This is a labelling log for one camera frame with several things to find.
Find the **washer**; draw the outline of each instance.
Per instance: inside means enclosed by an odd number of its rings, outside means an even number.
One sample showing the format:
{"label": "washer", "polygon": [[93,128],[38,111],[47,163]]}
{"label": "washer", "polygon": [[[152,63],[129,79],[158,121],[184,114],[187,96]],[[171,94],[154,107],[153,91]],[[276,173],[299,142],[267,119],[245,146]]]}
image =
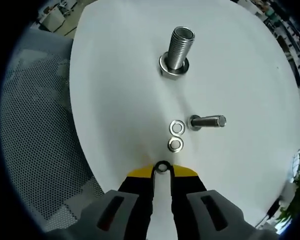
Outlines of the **washer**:
{"label": "washer", "polygon": [[[175,132],[174,131],[174,126],[175,125],[179,125],[181,127],[181,130],[179,132]],[[180,137],[182,134],[185,133],[185,130],[186,130],[186,125],[184,124],[183,121],[180,121],[180,120],[173,120],[171,123],[170,123],[170,126],[169,126],[169,131],[170,133],[175,136],[175,137]]]}
{"label": "washer", "polygon": [[[177,148],[174,148],[172,146],[172,143],[173,142],[178,142],[179,143],[179,147]],[[173,136],[172,138],[170,138],[169,142],[168,142],[168,149],[173,152],[173,153],[178,153],[180,152],[182,149],[184,148],[184,141],[180,138],[180,137],[177,137],[177,136]]]}

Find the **white round table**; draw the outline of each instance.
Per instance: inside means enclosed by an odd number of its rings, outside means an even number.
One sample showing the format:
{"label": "white round table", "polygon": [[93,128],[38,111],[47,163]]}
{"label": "white round table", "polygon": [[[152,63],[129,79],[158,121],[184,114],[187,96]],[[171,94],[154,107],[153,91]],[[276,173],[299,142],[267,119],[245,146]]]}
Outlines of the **white round table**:
{"label": "white round table", "polygon": [[[192,29],[195,41],[189,71],[174,81],[159,74],[158,59],[177,26]],[[88,5],[71,52],[70,99],[82,150],[105,192],[131,170],[168,160],[196,171],[252,225],[280,195],[300,148],[300,99],[286,56],[256,16],[229,0]],[[224,115],[227,124],[187,129],[183,150],[170,152],[169,124],[193,114]],[[150,225],[169,232],[169,178],[160,178]]]}

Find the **gray mesh chair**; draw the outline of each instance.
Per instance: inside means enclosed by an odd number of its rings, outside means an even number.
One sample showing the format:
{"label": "gray mesh chair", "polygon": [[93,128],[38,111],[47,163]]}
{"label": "gray mesh chair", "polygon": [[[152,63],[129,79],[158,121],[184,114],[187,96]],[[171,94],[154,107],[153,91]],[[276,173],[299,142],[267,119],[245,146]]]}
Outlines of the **gray mesh chair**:
{"label": "gray mesh chair", "polygon": [[73,40],[29,29],[6,70],[0,138],[6,167],[26,208],[44,231],[75,223],[103,191],[75,131],[69,95]]}

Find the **floor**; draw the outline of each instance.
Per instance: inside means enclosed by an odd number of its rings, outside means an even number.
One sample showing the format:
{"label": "floor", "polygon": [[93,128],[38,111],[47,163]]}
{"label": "floor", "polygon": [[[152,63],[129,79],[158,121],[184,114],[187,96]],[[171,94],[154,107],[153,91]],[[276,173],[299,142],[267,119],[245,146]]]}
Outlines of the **floor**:
{"label": "floor", "polygon": [[59,27],[55,33],[73,39],[84,8],[95,1],[96,0],[77,0],[77,4],[72,8],[73,11],[70,15],[65,17],[63,25]]}

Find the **metal washer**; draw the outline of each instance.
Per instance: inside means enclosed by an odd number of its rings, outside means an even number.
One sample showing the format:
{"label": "metal washer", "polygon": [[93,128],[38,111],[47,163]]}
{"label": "metal washer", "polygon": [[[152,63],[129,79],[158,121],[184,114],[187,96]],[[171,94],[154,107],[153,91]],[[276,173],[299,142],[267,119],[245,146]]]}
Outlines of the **metal washer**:
{"label": "metal washer", "polygon": [[[181,130],[179,132],[175,132],[174,131],[174,126],[175,125],[180,125],[181,126]],[[186,125],[184,124],[183,121],[180,121],[180,120],[173,120],[171,123],[170,123],[170,126],[169,126],[169,131],[170,133],[175,136],[175,137],[180,137],[182,134],[185,133],[185,130],[186,130]]]}
{"label": "metal washer", "polygon": [[[174,141],[177,141],[180,146],[177,147],[177,148],[173,148],[172,147],[172,143]],[[168,149],[173,152],[173,153],[178,153],[180,152],[182,149],[184,148],[184,141],[180,138],[180,137],[177,137],[177,136],[173,136],[172,138],[170,138],[169,142],[168,142]]]}

